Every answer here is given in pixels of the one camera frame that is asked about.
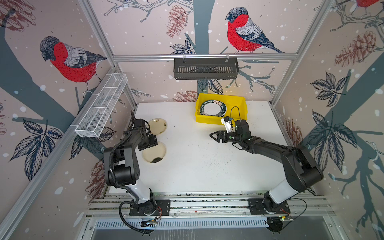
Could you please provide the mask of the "yellow plastic bin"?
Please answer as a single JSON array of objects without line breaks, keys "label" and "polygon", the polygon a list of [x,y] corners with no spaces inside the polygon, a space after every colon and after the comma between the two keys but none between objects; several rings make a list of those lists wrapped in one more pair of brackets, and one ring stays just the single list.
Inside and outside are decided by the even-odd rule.
[{"label": "yellow plastic bin", "polygon": [[208,100],[217,100],[223,102],[227,106],[227,112],[224,117],[230,117],[237,121],[239,119],[246,120],[248,109],[246,99],[239,96],[217,95],[217,94],[199,94],[196,103],[196,122],[203,124],[221,125],[221,119],[224,117],[210,117],[200,114],[200,106]]}]

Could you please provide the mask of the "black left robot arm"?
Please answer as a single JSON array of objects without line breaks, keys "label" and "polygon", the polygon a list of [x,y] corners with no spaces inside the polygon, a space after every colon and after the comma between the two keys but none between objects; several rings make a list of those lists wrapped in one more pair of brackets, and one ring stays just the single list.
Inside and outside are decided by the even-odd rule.
[{"label": "black left robot arm", "polygon": [[133,198],[128,204],[146,215],[154,213],[157,204],[153,191],[139,182],[140,166],[136,150],[143,151],[157,145],[157,137],[151,133],[148,122],[132,119],[123,138],[104,151],[106,184],[124,190]]}]

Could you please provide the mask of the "black hanging basket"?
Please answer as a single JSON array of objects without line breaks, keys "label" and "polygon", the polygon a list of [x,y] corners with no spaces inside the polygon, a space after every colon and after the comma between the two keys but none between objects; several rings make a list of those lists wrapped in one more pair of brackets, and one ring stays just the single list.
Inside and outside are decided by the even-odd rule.
[{"label": "black hanging basket", "polygon": [[186,58],[174,60],[176,80],[230,80],[239,73],[237,58]]}]

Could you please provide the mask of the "cream plate with characters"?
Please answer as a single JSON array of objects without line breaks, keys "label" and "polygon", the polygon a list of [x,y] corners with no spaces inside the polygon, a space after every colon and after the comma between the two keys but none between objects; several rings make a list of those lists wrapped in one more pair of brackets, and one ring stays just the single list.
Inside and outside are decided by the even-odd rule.
[{"label": "cream plate with characters", "polygon": [[153,135],[160,135],[167,129],[167,121],[161,118],[149,121],[150,130]]}]

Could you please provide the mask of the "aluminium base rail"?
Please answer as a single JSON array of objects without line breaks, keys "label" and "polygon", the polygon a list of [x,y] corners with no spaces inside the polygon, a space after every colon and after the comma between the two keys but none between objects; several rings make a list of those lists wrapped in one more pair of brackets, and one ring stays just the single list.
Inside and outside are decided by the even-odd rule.
[{"label": "aluminium base rail", "polygon": [[[261,193],[241,192],[239,194],[168,194],[155,193],[157,200],[170,200],[170,218],[202,218],[202,217],[248,217],[251,215],[247,207],[249,199],[260,199]],[[86,219],[112,219],[119,216],[121,202],[128,200],[123,194],[108,193],[103,199],[91,202]],[[313,196],[309,193],[298,194],[286,204],[296,217],[335,216],[335,212],[324,196]]]}]

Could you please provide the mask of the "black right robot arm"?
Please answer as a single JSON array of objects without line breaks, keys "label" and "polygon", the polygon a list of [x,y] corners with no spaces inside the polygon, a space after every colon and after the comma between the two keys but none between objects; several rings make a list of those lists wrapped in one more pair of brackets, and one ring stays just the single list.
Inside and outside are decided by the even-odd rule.
[{"label": "black right robot arm", "polygon": [[263,206],[267,213],[277,212],[286,200],[308,190],[324,178],[323,171],[307,148],[266,141],[251,134],[246,120],[235,121],[234,128],[230,121],[229,117],[223,118],[226,130],[213,132],[210,137],[218,143],[237,144],[241,151],[265,156],[283,165],[284,180],[264,194]]}]

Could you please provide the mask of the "teal rim Hao Shi plate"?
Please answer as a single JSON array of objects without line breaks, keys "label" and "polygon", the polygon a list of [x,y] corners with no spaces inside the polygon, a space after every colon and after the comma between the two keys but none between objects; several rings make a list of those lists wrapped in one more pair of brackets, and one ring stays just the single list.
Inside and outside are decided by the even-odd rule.
[{"label": "teal rim Hao Shi plate", "polygon": [[227,112],[227,106],[217,100],[208,100],[200,106],[200,114],[210,117],[224,117]]}]

